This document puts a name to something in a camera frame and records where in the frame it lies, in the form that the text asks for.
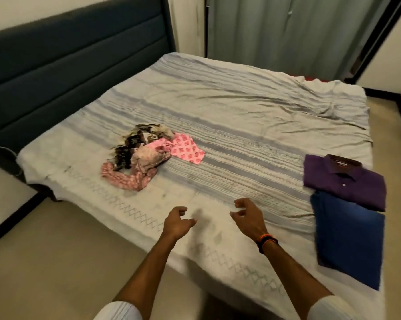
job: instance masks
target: white bed sheet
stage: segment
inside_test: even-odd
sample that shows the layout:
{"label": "white bed sheet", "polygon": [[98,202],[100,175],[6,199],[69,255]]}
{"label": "white bed sheet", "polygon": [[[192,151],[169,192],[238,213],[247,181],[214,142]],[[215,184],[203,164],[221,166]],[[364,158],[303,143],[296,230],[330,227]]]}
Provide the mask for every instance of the white bed sheet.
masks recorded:
{"label": "white bed sheet", "polygon": [[[204,161],[172,157],[138,193],[108,184],[99,168],[110,148],[143,122],[190,134]],[[169,264],[193,278],[192,261],[279,317],[298,319],[267,259],[229,217],[233,199],[250,197],[292,257],[366,319],[384,319],[383,284],[375,291],[317,264],[311,190],[302,187],[306,153],[372,167],[362,88],[171,53],[35,139],[18,163],[29,183],[49,186],[146,251],[171,208],[187,206],[199,222]]]}

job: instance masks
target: curtain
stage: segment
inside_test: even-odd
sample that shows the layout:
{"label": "curtain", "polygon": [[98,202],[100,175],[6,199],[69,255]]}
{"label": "curtain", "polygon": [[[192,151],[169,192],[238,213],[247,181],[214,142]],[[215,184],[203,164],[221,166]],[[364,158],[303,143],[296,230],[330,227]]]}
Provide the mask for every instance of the curtain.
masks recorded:
{"label": "curtain", "polygon": [[208,0],[208,57],[339,79],[383,0]]}

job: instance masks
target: hand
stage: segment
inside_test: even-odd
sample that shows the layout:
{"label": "hand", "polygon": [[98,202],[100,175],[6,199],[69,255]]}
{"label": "hand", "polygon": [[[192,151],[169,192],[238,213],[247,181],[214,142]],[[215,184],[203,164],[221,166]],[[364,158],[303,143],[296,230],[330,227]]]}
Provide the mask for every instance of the hand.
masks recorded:
{"label": "hand", "polygon": [[185,206],[176,206],[171,210],[163,223],[161,237],[177,241],[189,232],[190,228],[196,224],[197,220],[181,219],[181,217],[186,214],[186,211],[187,208]]}
{"label": "hand", "polygon": [[250,199],[235,200],[235,207],[245,208],[239,212],[230,212],[230,216],[245,236],[256,242],[262,235],[268,233],[263,213]]}

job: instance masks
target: folded purple shirt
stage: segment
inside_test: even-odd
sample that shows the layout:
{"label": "folded purple shirt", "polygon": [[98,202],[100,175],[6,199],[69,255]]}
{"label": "folded purple shirt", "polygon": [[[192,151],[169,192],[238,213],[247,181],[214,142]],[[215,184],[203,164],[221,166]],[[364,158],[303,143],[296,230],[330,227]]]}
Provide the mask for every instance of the folded purple shirt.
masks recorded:
{"label": "folded purple shirt", "polygon": [[385,182],[355,160],[326,155],[306,155],[304,186],[325,191],[366,209],[385,211]]}

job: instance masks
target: bed headboard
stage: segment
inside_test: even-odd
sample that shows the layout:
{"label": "bed headboard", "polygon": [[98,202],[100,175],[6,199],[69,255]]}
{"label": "bed headboard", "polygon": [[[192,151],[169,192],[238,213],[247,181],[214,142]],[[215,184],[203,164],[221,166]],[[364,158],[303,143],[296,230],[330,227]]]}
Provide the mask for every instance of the bed headboard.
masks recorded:
{"label": "bed headboard", "polygon": [[0,31],[0,146],[18,153],[173,51],[168,0],[110,0]]}

